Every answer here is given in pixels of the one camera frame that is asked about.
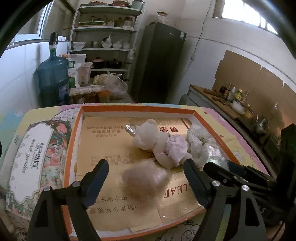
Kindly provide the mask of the floral secret garden box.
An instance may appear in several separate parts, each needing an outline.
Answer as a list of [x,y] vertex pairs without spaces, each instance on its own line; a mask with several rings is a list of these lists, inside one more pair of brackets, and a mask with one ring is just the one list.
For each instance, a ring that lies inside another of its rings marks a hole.
[[79,109],[28,111],[16,133],[6,192],[8,211],[30,220],[42,190],[63,188],[66,156]]

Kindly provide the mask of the colourful cartoon table mat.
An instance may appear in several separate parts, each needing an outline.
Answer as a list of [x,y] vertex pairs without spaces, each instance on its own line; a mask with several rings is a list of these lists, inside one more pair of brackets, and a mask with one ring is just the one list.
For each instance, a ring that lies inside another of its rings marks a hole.
[[7,113],[1,115],[1,187],[7,188],[17,149],[28,127],[33,123],[65,118],[78,132],[85,116],[135,117],[135,118],[187,118],[191,123],[201,124],[213,134],[217,144],[229,159],[238,164],[252,166],[270,174],[258,152],[247,144],[243,136],[235,130],[221,114],[212,108],[173,104],[74,104],[37,108],[26,114]]

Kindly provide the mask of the white fluffy plush toy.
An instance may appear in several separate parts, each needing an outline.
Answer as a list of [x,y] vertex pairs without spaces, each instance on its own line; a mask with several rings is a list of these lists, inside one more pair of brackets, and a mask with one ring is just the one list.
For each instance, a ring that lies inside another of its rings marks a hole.
[[204,127],[192,124],[187,131],[187,141],[190,146],[189,153],[199,169],[202,170],[206,163],[213,162],[229,170],[228,163],[217,142]]

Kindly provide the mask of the metal kettle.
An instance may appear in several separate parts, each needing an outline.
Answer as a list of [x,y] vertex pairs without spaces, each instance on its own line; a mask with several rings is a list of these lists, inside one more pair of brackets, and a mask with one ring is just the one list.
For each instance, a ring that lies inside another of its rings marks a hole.
[[269,130],[269,125],[268,125],[268,119],[263,116],[262,118],[259,118],[259,115],[256,116],[256,121],[255,121],[255,131],[258,134],[266,133]]

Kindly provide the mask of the orange rimmed cardboard tray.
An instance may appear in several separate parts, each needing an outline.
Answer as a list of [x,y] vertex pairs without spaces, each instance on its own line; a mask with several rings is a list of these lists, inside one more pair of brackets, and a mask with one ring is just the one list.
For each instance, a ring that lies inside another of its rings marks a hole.
[[90,220],[102,240],[126,240],[167,230],[203,212],[181,167],[175,168],[164,194],[148,207],[126,195],[122,173],[152,154],[132,145],[126,125],[138,126],[151,118],[159,129],[173,135],[185,135],[191,124],[204,127],[217,142],[223,156],[237,158],[218,134],[208,111],[193,106],[121,104],[84,105],[75,120],[68,146],[64,186],[94,169],[101,159],[109,163],[104,185],[90,206]]

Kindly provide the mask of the white teddy bear plush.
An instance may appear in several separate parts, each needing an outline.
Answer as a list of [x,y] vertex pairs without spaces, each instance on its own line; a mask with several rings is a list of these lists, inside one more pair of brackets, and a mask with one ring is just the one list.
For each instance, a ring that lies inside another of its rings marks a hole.
[[152,151],[157,162],[166,169],[178,167],[193,158],[183,136],[161,132],[153,119],[135,127],[133,132],[132,144],[144,151]]

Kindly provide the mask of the brown fluffy pompom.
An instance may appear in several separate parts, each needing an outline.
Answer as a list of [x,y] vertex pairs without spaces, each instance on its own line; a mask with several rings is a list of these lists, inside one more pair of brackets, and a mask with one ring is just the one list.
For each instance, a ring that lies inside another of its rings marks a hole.
[[122,173],[123,190],[140,203],[161,198],[171,179],[171,171],[151,159],[141,160]]

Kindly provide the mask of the white bowl on counter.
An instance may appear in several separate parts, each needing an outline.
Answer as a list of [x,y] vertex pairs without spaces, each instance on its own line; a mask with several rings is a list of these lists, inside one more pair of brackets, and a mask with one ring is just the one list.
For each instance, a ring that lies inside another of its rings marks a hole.
[[231,103],[231,108],[241,115],[245,114],[245,106],[238,100],[234,100]]

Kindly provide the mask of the wooden cutting board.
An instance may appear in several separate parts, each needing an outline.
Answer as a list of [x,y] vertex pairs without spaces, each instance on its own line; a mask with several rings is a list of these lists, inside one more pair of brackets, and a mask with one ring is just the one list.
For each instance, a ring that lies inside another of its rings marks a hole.
[[218,97],[218,92],[191,84],[188,97],[188,102],[199,107],[212,108],[226,119],[236,120],[240,117],[240,114],[234,111],[228,102]]

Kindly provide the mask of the blue water jug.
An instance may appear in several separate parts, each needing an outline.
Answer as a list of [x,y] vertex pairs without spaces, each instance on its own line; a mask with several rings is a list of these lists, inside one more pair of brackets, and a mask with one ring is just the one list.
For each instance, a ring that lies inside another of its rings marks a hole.
[[37,68],[42,107],[69,104],[69,61],[58,57],[58,32],[52,32],[49,40],[49,58]]

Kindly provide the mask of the clear plastic bag with food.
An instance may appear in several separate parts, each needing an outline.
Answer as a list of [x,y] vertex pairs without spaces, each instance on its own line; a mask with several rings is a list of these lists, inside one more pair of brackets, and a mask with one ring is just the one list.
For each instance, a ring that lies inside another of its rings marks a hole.
[[93,84],[103,86],[110,92],[110,99],[122,99],[128,91],[128,85],[121,79],[121,74],[103,73],[93,78]]

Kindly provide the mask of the white plastic bin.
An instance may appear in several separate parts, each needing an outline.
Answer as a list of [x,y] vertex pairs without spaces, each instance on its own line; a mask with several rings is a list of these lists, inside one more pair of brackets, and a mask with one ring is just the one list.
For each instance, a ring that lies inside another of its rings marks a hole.
[[87,85],[90,79],[91,69],[93,67],[92,62],[86,62],[84,66],[78,69],[78,83],[79,85]]

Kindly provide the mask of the black refrigerator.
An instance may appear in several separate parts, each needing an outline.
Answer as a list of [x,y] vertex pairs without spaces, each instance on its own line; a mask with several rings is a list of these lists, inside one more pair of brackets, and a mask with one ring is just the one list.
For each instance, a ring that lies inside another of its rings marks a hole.
[[132,82],[135,102],[166,102],[186,35],[163,23],[145,27]]

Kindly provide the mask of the white metal shelf rack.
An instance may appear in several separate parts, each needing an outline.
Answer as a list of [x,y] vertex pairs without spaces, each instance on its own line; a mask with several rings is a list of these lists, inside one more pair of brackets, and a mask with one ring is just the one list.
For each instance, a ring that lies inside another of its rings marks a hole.
[[138,37],[138,21],[143,14],[135,4],[93,1],[76,9],[68,47],[69,54],[85,54],[92,63],[91,76],[102,73],[130,77]]

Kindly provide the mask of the glass jar on refrigerator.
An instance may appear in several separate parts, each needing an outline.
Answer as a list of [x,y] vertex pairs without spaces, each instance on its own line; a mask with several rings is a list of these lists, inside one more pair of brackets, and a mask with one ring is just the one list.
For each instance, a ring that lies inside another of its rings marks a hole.
[[163,11],[158,11],[156,22],[157,23],[164,23],[165,20],[166,20],[167,15],[168,14],[163,12]]

